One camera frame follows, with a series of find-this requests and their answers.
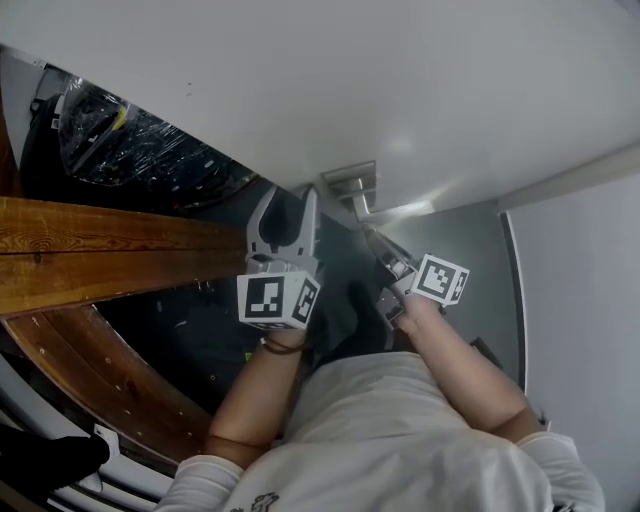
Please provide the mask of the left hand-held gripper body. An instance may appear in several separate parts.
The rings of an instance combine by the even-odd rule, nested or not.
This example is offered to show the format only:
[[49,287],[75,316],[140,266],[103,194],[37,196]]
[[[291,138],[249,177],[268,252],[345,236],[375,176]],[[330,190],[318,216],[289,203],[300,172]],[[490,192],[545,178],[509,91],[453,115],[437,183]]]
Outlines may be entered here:
[[318,268],[314,256],[250,254],[236,281],[239,321],[264,331],[306,330],[321,290]]

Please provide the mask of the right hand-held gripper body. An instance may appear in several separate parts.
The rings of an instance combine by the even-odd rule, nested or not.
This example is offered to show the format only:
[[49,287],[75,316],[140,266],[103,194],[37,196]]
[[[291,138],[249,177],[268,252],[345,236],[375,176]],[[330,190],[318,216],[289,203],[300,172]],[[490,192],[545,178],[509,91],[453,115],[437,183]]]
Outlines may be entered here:
[[376,308],[391,331],[398,328],[407,297],[419,295],[443,307],[455,305],[470,277],[468,269],[432,255],[425,255],[416,269],[406,276],[395,276],[394,282],[381,290]]

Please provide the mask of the white door with signs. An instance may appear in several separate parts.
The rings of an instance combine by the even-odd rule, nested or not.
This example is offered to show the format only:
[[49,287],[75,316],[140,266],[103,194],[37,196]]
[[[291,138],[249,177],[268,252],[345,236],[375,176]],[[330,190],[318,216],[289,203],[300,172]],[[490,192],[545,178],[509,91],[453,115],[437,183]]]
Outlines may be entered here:
[[640,140],[640,19],[616,0],[0,0],[0,45],[284,188],[374,162],[383,208]]

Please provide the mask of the person's right forearm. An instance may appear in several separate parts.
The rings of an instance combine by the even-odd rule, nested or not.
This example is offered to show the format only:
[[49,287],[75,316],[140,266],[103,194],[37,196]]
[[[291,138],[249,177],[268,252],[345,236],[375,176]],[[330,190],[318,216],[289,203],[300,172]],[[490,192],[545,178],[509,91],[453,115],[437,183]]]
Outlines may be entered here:
[[444,397],[471,428],[514,444],[543,430],[518,385],[461,338],[436,302],[410,295],[404,309],[400,329]]

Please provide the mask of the person's left forearm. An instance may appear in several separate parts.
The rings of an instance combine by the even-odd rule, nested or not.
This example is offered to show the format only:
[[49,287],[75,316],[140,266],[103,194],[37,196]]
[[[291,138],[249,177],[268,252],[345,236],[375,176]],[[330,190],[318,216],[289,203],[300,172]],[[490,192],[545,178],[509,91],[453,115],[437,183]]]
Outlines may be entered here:
[[[304,336],[287,330],[282,337]],[[218,407],[202,453],[248,468],[271,449],[284,421],[302,351],[279,356],[260,345]]]

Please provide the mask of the dark wrist band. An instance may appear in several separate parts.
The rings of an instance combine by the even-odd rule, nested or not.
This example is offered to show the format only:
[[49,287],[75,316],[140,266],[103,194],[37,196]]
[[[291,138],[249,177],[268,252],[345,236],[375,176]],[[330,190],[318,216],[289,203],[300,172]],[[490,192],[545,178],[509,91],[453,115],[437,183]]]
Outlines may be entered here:
[[307,340],[304,336],[282,337],[281,333],[269,333],[260,338],[260,346],[267,352],[288,356],[305,349]]

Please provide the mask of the person's dark trousers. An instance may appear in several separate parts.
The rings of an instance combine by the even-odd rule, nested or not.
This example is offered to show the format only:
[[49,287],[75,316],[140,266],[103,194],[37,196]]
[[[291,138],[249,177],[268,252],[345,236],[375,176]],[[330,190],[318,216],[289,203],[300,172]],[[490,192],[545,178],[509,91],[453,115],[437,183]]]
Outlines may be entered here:
[[307,332],[309,347],[303,350],[303,362],[311,373],[339,360],[394,350],[393,347],[387,347],[391,332],[376,310],[365,284],[360,280],[350,281],[345,297],[348,300],[346,310],[354,314],[355,326],[334,345],[331,344],[326,309],[322,307],[318,312],[313,313]]

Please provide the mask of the black baseboard strip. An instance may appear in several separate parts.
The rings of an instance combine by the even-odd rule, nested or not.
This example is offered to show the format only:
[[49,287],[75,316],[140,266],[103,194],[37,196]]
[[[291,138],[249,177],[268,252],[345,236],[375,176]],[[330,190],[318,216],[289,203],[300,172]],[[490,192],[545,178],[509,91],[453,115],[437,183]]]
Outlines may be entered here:
[[516,243],[513,235],[512,225],[509,214],[502,212],[499,214],[503,235],[506,243],[507,256],[509,259],[509,269],[513,288],[513,297],[516,311],[516,328],[517,337],[516,345],[518,351],[518,372],[517,383],[523,392],[527,387],[527,339],[526,339],[526,321],[524,311],[524,300],[522,292],[522,283],[520,276],[520,268],[518,263],[518,255]]

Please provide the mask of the plastic-wrapped black bundle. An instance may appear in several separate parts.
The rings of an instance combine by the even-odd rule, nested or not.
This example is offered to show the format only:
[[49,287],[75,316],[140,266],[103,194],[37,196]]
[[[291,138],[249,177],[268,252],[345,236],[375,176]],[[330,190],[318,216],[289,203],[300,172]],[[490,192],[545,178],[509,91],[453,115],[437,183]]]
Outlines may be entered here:
[[61,162],[71,178],[153,211],[197,210],[248,188],[258,175],[175,125],[81,78],[61,97]]

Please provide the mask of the person's white shirt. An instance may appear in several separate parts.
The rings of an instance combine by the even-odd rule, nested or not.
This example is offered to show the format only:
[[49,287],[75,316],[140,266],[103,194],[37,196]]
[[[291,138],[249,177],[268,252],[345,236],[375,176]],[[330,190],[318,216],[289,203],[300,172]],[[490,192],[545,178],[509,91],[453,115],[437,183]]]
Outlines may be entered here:
[[283,442],[249,468],[183,461],[155,512],[605,512],[572,439],[470,428],[419,356],[339,360],[306,382]]

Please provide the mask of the white paper tag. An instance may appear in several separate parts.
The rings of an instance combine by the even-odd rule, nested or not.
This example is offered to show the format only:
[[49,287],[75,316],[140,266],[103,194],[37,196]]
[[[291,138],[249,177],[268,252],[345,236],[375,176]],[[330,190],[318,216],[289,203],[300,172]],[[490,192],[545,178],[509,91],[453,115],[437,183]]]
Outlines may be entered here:
[[99,424],[94,425],[94,433],[103,439],[109,448],[109,459],[112,460],[120,456],[120,443],[118,434]]

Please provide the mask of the wooden stair post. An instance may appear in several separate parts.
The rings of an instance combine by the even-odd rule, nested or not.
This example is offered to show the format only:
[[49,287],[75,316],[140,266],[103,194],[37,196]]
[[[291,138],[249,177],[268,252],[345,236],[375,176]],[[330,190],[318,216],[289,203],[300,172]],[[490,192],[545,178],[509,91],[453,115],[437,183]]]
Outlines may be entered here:
[[242,230],[0,197],[0,318],[235,276]]

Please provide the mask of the curved wooden stair stringer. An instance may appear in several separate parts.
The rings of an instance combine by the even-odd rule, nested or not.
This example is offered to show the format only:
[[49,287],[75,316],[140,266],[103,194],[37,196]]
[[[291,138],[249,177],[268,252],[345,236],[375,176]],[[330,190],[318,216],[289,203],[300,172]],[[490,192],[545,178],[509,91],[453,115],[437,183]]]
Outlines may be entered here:
[[95,307],[1,323],[58,388],[125,438],[174,464],[202,452],[211,416],[148,365]]

